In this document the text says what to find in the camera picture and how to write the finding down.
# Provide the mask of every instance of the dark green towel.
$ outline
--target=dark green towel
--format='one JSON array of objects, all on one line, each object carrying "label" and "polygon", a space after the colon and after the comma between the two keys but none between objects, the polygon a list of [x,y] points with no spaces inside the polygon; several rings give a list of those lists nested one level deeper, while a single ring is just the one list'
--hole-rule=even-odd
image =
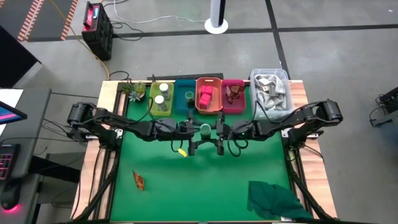
[{"label": "dark green towel", "polygon": [[248,210],[266,220],[312,218],[291,190],[261,181],[249,181]]}]

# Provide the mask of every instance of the green mat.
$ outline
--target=green mat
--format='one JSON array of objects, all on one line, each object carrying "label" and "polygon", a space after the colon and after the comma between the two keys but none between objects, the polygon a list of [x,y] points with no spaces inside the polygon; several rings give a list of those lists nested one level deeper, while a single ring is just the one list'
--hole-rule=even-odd
[{"label": "green mat", "polygon": [[[226,115],[229,125],[237,119],[251,119],[249,88],[246,88],[246,104],[244,114]],[[129,103],[127,117],[139,119],[145,114],[146,105],[147,102]],[[186,119],[186,115],[175,113],[171,117],[177,121]],[[210,124],[216,119],[216,115],[195,117]],[[174,142],[175,149],[179,145],[180,142]],[[187,151],[187,146],[185,142],[182,149]],[[262,220],[247,210],[248,184],[250,180],[258,180],[290,188],[280,134],[265,142],[249,141],[249,147],[240,157],[229,153],[226,142],[224,147],[224,156],[217,155],[212,143],[206,143],[196,150],[195,156],[183,157],[171,150],[170,142],[144,142],[126,133],[111,221]],[[232,142],[231,147],[237,153]],[[145,191],[136,187],[132,170],[144,178]]]}]

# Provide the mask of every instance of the concrete floor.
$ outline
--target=concrete floor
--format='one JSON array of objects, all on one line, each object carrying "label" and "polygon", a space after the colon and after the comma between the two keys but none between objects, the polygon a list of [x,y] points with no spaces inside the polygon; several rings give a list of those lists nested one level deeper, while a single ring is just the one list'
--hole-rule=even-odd
[{"label": "concrete floor", "polygon": [[[85,2],[79,1],[72,21],[78,33]],[[209,1],[130,0],[117,7],[125,19],[144,21],[169,14],[207,19],[208,6]],[[272,0],[272,6],[278,27],[398,24],[397,1]],[[106,10],[117,20],[112,6]],[[227,1],[226,19],[233,28],[271,27],[263,0]],[[133,27],[144,32],[203,30],[202,24],[176,19]],[[280,39],[291,79],[304,80],[310,101],[337,101],[345,118],[339,126],[325,128],[320,138],[338,216],[347,221],[396,223],[396,127],[372,128],[368,115],[377,106],[375,97],[398,85],[398,29],[289,32],[280,33]],[[45,65],[24,86],[98,96],[104,71],[76,40],[23,44]],[[254,68],[280,68],[272,33],[145,37],[137,42],[114,39],[113,59],[106,64],[111,72],[125,70],[133,79],[216,72],[223,72],[225,78],[247,78]],[[65,122],[73,103],[89,100],[53,95],[46,117]],[[44,146],[51,153],[84,150],[76,144],[41,141],[37,151]],[[49,207],[40,213],[39,223],[65,221],[69,214],[70,210]]]}]

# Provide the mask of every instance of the monitor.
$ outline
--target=monitor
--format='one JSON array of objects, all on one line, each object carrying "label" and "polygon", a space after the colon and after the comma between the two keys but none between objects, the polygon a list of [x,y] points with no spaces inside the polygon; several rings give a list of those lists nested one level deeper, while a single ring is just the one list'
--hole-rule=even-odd
[{"label": "monitor", "polygon": [[0,101],[0,124],[26,119],[27,115]]}]

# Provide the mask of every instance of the yellow clip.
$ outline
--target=yellow clip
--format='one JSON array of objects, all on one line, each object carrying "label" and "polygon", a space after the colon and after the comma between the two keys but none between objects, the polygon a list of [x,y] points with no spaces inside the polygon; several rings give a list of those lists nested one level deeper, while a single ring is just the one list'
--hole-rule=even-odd
[{"label": "yellow clip", "polygon": [[187,153],[186,153],[184,150],[182,150],[182,149],[178,149],[178,152],[179,152],[183,157],[186,157],[186,156],[187,156]]}]

